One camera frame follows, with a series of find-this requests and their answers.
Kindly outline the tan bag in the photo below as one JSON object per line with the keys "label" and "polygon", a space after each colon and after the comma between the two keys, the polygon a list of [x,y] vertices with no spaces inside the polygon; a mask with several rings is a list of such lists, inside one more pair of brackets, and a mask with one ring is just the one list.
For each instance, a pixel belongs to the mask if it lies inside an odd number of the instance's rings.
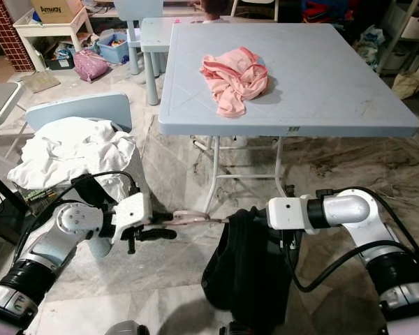
{"label": "tan bag", "polygon": [[398,99],[407,99],[419,93],[419,73],[411,73],[411,71],[404,71],[395,77],[392,83],[392,92]]}

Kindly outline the red and blue bags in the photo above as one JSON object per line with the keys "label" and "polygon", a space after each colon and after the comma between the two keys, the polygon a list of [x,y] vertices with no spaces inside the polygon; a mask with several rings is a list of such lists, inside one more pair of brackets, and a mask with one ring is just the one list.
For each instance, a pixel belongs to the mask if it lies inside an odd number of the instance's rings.
{"label": "red and blue bags", "polygon": [[353,19],[360,0],[301,0],[304,23],[344,24]]}

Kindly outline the pink garment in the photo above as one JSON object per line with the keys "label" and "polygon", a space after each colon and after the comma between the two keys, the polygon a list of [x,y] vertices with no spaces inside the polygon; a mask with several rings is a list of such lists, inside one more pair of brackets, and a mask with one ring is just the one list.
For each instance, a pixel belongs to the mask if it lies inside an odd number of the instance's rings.
{"label": "pink garment", "polygon": [[263,59],[245,47],[222,55],[204,55],[200,73],[218,103],[216,114],[229,119],[244,115],[244,102],[257,98],[268,86]]}

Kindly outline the pale pink plastic hanger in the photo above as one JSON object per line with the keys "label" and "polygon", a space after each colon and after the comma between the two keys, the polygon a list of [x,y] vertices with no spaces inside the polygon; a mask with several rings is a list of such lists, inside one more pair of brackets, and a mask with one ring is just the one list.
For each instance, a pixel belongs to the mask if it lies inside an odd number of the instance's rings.
{"label": "pale pink plastic hanger", "polygon": [[228,219],[213,219],[209,214],[202,211],[180,210],[174,211],[173,217],[165,221],[165,225],[189,225],[189,224],[210,224],[228,223]]}

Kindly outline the grey robot left leg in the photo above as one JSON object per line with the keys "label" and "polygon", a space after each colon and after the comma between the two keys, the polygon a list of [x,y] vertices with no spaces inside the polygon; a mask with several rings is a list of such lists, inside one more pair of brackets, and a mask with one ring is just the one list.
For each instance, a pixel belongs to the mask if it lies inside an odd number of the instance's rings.
{"label": "grey robot left leg", "polygon": [[151,333],[146,326],[129,320],[112,325],[104,335],[151,335]]}

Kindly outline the light blue plastic chair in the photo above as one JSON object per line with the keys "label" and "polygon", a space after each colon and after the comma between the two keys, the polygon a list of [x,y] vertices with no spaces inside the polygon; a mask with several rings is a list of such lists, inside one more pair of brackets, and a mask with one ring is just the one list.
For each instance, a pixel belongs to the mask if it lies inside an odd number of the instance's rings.
{"label": "light blue plastic chair", "polygon": [[91,94],[67,98],[51,103],[41,103],[25,112],[25,121],[35,131],[51,121],[78,116],[88,119],[108,120],[121,131],[132,131],[132,114],[126,95],[121,92]]}

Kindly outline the small light blue kids table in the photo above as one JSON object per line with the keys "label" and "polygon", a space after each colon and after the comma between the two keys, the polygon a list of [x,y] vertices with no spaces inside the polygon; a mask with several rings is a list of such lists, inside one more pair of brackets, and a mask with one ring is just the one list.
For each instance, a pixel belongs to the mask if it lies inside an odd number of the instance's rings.
{"label": "small light blue kids table", "polygon": [[145,84],[149,105],[159,104],[156,77],[165,73],[166,55],[175,24],[188,23],[189,18],[145,18],[140,23],[140,49],[145,57]]}

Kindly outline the white garment with black print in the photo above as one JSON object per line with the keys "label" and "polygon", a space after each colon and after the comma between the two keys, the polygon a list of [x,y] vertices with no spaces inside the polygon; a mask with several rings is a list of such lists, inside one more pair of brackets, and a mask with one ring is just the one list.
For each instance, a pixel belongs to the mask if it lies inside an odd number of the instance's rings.
{"label": "white garment with black print", "polygon": [[147,188],[136,138],[114,122],[66,117],[35,131],[22,147],[21,162],[6,178],[17,187],[38,189],[67,186],[76,177],[108,170],[133,176]]}

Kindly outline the child with dark hair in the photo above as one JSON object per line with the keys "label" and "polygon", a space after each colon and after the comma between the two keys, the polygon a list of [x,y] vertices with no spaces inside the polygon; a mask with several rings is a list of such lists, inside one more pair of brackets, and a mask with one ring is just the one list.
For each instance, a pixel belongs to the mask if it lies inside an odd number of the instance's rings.
{"label": "child with dark hair", "polygon": [[228,10],[229,0],[200,0],[200,6],[205,13],[205,21],[222,20],[223,14]]}

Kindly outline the metal storage shelf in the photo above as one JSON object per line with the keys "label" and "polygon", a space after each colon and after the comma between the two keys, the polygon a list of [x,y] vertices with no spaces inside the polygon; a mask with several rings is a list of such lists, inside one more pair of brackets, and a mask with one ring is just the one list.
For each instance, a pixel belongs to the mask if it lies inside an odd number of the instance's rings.
{"label": "metal storage shelf", "polygon": [[386,0],[379,28],[385,42],[378,51],[376,73],[395,75],[419,69],[419,0]]}

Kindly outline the green printed packet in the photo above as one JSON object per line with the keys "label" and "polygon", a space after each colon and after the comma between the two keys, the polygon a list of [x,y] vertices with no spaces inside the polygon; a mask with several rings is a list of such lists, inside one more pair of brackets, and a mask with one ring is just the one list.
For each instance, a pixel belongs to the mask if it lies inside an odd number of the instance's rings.
{"label": "green printed packet", "polygon": [[57,192],[59,192],[59,189],[56,187],[31,189],[27,194],[27,199],[30,204],[49,204],[57,198]]}

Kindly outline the light blue plastic folding table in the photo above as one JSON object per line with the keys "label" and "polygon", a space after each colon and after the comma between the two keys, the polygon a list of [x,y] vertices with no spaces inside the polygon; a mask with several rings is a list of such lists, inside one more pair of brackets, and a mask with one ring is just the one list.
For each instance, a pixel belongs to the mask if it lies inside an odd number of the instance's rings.
{"label": "light blue plastic folding table", "polygon": [[[270,85],[226,118],[199,68],[206,55],[238,47],[260,55]],[[207,136],[210,181],[219,173],[223,136],[413,137],[419,119],[329,24],[175,24],[159,112],[165,135]]]}

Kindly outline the white low shelf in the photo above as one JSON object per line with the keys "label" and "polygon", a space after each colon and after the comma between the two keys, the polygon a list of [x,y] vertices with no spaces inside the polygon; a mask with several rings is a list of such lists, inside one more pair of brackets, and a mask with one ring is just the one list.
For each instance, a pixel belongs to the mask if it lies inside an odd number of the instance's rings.
{"label": "white low shelf", "polygon": [[27,49],[35,71],[44,71],[46,67],[43,58],[41,58],[41,53],[33,46],[30,38],[37,38],[38,36],[70,36],[70,38],[76,38],[79,29],[82,27],[85,27],[89,34],[94,34],[85,8],[79,10],[71,22],[59,24],[33,23],[31,22],[31,14],[33,13],[34,9],[28,10],[21,19],[13,23],[13,27],[18,32],[25,49]]}

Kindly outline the white baby high chair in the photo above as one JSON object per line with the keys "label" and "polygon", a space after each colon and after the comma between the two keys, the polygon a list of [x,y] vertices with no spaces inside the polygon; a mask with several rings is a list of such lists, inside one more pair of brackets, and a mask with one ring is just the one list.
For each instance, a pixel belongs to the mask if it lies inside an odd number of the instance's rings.
{"label": "white baby high chair", "polygon": [[279,0],[232,0],[230,15],[246,20],[279,21]]}

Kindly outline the purple pink bag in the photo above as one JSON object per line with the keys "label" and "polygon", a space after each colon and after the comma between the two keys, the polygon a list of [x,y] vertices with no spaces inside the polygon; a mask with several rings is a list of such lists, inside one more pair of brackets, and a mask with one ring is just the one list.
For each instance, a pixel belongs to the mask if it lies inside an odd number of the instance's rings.
{"label": "purple pink bag", "polygon": [[73,70],[81,80],[94,81],[110,71],[110,64],[103,57],[89,49],[84,49],[73,54]]}

